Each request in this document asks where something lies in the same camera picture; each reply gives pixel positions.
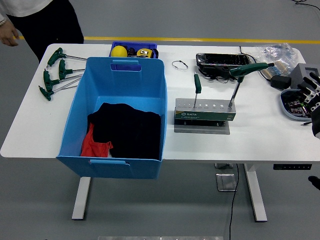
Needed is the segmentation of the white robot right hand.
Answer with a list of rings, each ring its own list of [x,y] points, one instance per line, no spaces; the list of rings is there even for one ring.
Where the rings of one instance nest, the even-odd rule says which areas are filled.
[[[298,84],[299,91],[297,92],[301,100],[310,110],[310,117],[312,122],[312,132],[316,138],[320,138],[320,77],[314,72],[311,72],[308,77],[303,77],[305,83],[311,86],[311,89]]]

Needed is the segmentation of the person's right hand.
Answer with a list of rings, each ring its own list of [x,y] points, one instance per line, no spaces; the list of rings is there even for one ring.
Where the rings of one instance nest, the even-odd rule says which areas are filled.
[[[9,47],[16,47],[19,45],[16,39],[19,38],[17,29],[10,21],[4,19],[0,22],[0,41],[2,44]]]

